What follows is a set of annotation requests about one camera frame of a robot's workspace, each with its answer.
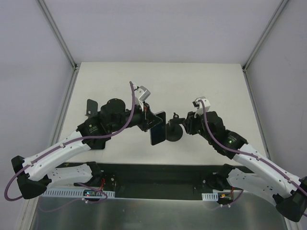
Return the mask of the silver-edged black phone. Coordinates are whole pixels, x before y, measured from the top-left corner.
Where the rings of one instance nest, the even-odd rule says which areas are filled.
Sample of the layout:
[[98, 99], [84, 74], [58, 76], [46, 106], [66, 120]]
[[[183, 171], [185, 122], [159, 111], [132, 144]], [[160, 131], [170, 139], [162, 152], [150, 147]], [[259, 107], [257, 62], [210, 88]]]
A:
[[157, 145], [166, 140], [166, 112], [161, 111], [156, 115], [162, 119], [162, 122], [150, 129], [150, 141], [151, 145]]

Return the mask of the black round phone stand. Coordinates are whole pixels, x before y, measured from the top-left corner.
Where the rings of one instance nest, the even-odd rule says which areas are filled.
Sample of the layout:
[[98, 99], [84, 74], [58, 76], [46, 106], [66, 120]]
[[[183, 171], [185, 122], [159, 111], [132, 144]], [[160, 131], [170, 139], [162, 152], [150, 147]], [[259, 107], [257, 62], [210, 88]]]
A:
[[177, 142], [183, 136], [183, 124], [185, 118], [180, 118], [178, 114], [173, 113], [173, 118], [166, 124], [166, 140], [170, 142]]

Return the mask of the wooden base phone stand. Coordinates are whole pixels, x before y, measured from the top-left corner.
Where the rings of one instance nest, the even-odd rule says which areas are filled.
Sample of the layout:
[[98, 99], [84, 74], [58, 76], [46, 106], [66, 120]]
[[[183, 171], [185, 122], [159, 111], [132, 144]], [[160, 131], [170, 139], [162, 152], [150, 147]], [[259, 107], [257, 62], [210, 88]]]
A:
[[98, 115], [98, 102], [88, 99], [86, 102], [86, 114], [88, 118], [97, 117]]

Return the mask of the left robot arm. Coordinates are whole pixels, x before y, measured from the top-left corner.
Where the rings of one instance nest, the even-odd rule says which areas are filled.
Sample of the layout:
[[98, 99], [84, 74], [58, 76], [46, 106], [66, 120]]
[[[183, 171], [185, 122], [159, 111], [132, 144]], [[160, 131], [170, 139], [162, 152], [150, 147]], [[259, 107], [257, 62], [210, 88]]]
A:
[[165, 116], [152, 113], [148, 103], [133, 103], [128, 110], [121, 99], [109, 100], [62, 141], [31, 157], [12, 158], [21, 197], [32, 199], [62, 184], [99, 185], [102, 176], [95, 162], [86, 162], [79, 169], [58, 166], [80, 153], [103, 150], [107, 141], [126, 128], [137, 126], [146, 132], [159, 125], [165, 125]]

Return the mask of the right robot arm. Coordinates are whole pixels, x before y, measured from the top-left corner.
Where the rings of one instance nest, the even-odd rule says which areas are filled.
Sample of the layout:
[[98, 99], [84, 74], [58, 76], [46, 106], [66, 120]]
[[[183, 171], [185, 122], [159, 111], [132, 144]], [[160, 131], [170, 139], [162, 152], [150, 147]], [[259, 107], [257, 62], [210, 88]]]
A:
[[225, 128], [216, 112], [199, 115], [188, 112], [183, 122], [185, 132], [200, 135], [216, 152], [242, 164], [255, 176], [248, 178], [239, 169], [226, 166], [216, 176], [221, 189], [237, 187], [273, 204], [285, 218], [299, 222], [307, 209], [307, 179], [293, 175], [263, 157], [246, 139]]

